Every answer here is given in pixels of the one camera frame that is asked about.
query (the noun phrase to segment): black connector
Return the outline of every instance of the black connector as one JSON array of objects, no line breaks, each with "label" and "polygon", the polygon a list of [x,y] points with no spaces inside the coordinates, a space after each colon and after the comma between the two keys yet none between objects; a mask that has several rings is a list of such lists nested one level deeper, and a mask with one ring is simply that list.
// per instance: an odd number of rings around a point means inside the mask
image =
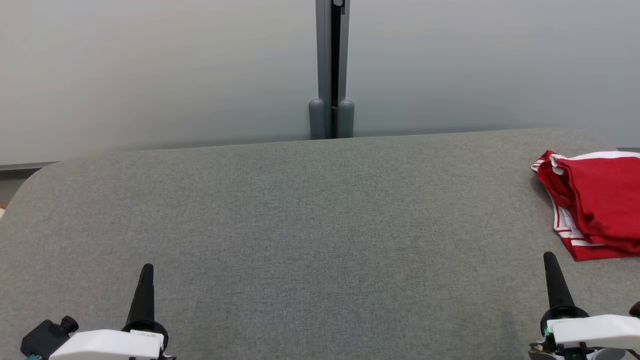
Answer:
[{"label": "black connector", "polygon": [[44,320],[22,338],[20,351],[26,356],[36,355],[48,360],[58,348],[69,340],[69,334],[78,330],[78,323],[71,317],[62,318],[60,325]]}]

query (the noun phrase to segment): folded garment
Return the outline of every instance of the folded garment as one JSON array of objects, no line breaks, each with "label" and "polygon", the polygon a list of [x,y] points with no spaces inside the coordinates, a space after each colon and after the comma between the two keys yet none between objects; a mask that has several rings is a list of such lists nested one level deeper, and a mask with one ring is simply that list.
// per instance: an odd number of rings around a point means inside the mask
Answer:
[{"label": "folded garment", "polygon": [[554,229],[576,261],[640,256],[640,154],[547,151],[531,166],[554,208]]}]

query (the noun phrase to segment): gray table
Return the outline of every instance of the gray table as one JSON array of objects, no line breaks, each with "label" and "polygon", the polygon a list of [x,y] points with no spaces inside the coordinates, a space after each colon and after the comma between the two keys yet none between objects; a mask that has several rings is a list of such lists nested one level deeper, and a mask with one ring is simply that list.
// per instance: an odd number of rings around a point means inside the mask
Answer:
[{"label": "gray table", "polygon": [[625,314],[638,259],[575,263],[529,165],[611,147],[528,129],[109,154],[51,165],[0,220],[0,353],[46,318],[123,326],[142,264],[179,359],[520,359],[554,251]]}]

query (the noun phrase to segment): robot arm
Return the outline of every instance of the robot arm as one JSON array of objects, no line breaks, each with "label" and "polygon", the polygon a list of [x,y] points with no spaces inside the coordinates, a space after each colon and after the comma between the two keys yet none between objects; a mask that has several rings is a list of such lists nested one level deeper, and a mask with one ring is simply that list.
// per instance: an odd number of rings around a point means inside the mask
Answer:
[{"label": "robot arm", "polygon": [[70,337],[78,324],[65,316],[60,325],[50,320],[38,325],[22,339],[20,351],[43,360],[175,360],[164,354],[169,334],[154,319],[154,302],[154,267],[146,264],[121,331],[84,331]]},{"label": "robot arm", "polygon": [[589,316],[573,303],[556,256],[544,255],[549,310],[542,316],[544,340],[531,344],[532,360],[619,360],[628,351],[637,359],[640,349],[640,302],[632,316]]}]

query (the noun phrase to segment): white wall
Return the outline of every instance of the white wall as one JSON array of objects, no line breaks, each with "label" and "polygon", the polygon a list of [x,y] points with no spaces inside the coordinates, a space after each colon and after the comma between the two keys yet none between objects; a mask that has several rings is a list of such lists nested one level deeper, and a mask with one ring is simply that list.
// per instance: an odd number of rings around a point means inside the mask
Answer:
[{"label": "white wall", "polygon": [[581,127],[640,147],[640,1],[351,0],[355,134]]},{"label": "white wall", "polygon": [[307,139],[315,6],[1,1],[0,165]]}]

